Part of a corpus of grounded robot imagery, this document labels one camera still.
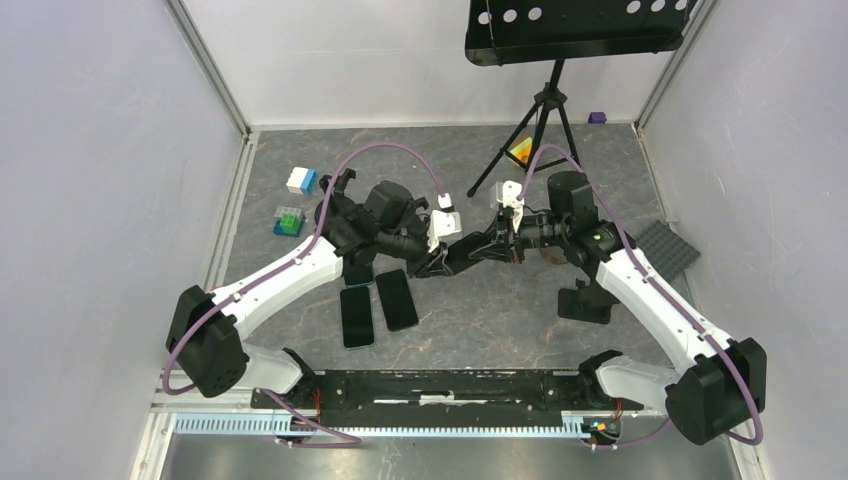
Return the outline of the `black round-base phone stand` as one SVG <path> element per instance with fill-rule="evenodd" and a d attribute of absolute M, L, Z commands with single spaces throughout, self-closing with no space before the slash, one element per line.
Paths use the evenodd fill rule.
<path fill-rule="evenodd" d="M 482 243 L 471 251 L 469 258 L 512 263 L 509 225 L 504 221 L 495 220 L 483 232 Z"/>

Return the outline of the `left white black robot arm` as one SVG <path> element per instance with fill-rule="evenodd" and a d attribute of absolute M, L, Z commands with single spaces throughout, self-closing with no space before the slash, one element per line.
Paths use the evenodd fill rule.
<path fill-rule="evenodd" d="M 309 291 L 335 281 L 346 264 L 363 264 L 382 254 L 426 266 L 461 231 L 461 217 L 449 194 L 428 203 L 404 187 L 383 181 L 357 204 L 342 187 L 323 187 L 316 231 L 284 257 L 252 275 L 211 292 L 193 285 L 178 297 L 165 342 L 169 359 L 163 390 L 180 395 L 193 389 L 206 398 L 235 386 L 264 387 L 290 407 L 306 405 L 313 379 L 292 353 L 245 344 L 262 323 Z"/>

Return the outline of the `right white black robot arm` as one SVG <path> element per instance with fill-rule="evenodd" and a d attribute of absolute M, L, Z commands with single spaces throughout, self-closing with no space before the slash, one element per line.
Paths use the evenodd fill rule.
<path fill-rule="evenodd" d="M 669 368 L 637 362 L 621 352 L 592 358 L 577 382 L 580 400 L 602 408 L 614 398 L 666 415 L 690 442 L 703 445 L 751 421 L 749 445 L 763 439 L 767 355 L 754 339 L 735 340 L 699 313 L 650 264 L 626 232 L 598 214 L 593 188 L 581 172 L 558 172 L 547 182 L 549 206 L 525 212 L 525 187 L 498 182 L 490 248 L 518 263 L 525 250 L 555 246 L 589 280 L 559 293 L 564 317 L 606 323 L 622 304 L 670 359 Z"/>

